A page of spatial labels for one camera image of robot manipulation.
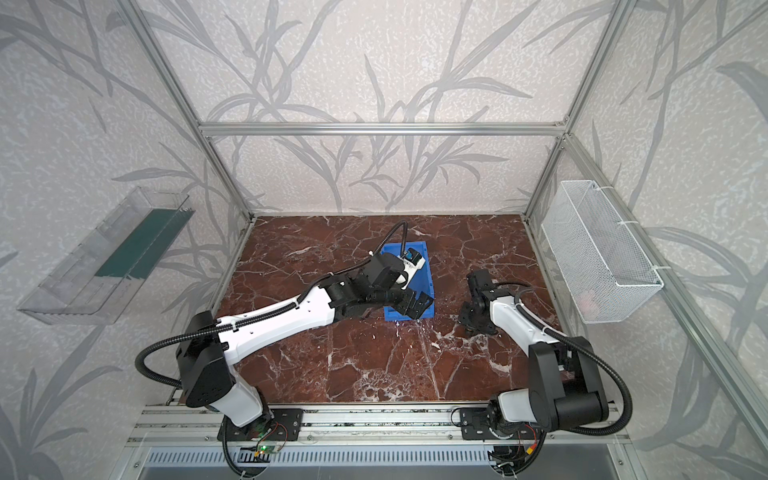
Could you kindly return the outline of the blue plastic bin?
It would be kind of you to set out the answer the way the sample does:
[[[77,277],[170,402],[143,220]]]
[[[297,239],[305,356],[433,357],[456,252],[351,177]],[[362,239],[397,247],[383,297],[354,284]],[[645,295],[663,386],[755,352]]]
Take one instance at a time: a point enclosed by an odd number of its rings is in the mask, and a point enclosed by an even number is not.
[[[406,251],[407,249],[414,249],[419,254],[422,255],[423,259],[425,260],[425,265],[419,269],[419,271],[415,274],[415,277],[413,280],[410,281],[408,288],[411,288],[415,292],[418,293],[426,293],[430,297],[435,297],[435,289],[434,289],[434,282],[432,279],[432,273],[431,273],[431,267],[429,263],[429,253],[427,249],[427,244],[425,241],[414,241],[414,242],[407,242],[406,244]],[[383,252],[391,253],[391,254],[399,254],[400,250],[400,244],[399,243],[387,243],[383,247]],[[435,304],[433,302],[432,305],[428,307],[427,310],[420,316],[420,319],[432,319],[434,318],[435,314]],[[399,322],[399,321],[411,321],[412,319],[408,316],[399,314],[391,307],[384,308],[384,319],[387,322]]]

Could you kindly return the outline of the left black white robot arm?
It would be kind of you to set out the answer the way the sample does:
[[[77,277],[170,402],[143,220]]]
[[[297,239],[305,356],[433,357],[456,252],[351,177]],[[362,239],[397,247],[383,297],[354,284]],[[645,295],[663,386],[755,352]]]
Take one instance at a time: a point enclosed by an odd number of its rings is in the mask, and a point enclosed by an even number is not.
[[[358,265],[325,275],[300,295],[251,312],[193,317],[186,333],[141,350],[134,361],[144,377],[182,390],[190,408],[214,409],[236,427],[267,418],[258,389],[236,366],[256,351],[311,329],[388,307],[416,320],[433,304],[410,287],[426,259],[409,248],[400,255],[377,251]]]

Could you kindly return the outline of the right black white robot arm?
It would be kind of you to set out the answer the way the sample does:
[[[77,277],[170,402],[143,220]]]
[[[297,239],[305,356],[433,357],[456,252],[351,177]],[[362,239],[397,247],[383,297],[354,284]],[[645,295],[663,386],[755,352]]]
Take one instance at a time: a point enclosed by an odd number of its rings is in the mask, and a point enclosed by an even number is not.
[[[534,314],[523,301],[531,290],[496,283],[487,270],[467,276],[470,300],[458,323],[471,336],[506,333],[527,355],[528,386],[489,401],[490,432],[506,438],[528,425],[544,432],[565,430],[587,436],[620,432],[632,419],[629,387],[581,336],[567,336]]]

